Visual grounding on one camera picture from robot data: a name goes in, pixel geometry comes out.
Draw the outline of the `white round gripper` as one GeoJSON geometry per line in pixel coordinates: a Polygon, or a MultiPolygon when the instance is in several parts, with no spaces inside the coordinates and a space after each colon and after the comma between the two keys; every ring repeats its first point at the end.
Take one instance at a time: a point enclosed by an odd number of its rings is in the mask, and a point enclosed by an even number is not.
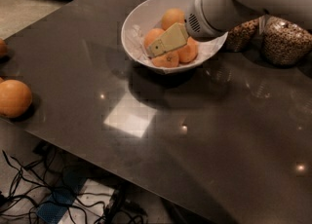
{"type": "Polygon", "coordinates": [[[177,50],[187,44],[189,35],[194,39],[214,39],[221,36],[224,31],[218,22],[223,9],[224,0],[194,0],[186,11],[185,26],[174,23],[147,46],[148,55],[162,56],[177,50]]]}

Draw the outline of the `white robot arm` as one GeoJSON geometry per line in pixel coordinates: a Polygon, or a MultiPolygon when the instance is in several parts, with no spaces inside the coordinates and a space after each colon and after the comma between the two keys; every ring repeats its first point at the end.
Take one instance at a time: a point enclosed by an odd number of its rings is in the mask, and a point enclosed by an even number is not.
{"type": "Polygon", "coordinates": [[[206,42],[252,19],[270,15],[304,29],[312,28],[312,0],[194,0],[176,23],[146,48],[162,56],[186,45],[188,38],[206,42]]]}

